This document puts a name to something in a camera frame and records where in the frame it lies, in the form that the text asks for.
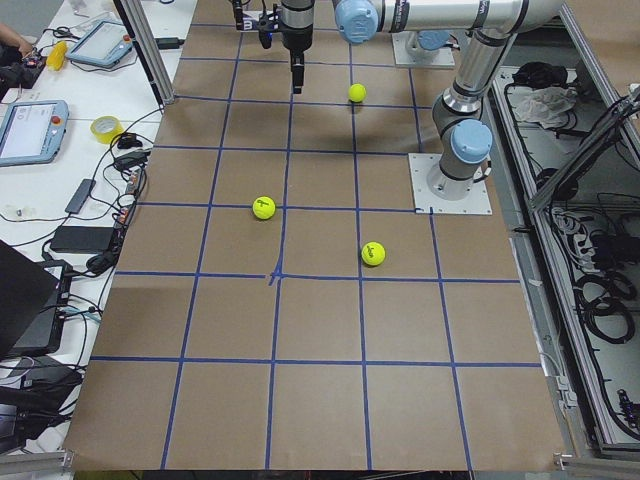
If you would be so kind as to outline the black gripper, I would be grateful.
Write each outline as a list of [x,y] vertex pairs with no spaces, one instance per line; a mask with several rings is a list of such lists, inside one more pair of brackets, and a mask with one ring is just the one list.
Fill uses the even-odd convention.
[[282,0],[269,12],[266,4],[258,20],[258,38],[263,49],[270,49],[274,33],[282,35],[282,43],[290,51],[292,93],[302,93],[304,86],[304,51],[312,45],[314,0]]

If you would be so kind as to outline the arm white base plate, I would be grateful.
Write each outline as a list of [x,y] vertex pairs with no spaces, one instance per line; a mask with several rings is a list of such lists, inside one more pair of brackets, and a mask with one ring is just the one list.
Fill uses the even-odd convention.
[[392,34],[395,65],[401,68],[453,69],[448,30],[403,31]]
[[485,181],[453,180],[440,169],[441,154],[408,155],[414,211],[417,214],[491,215]]

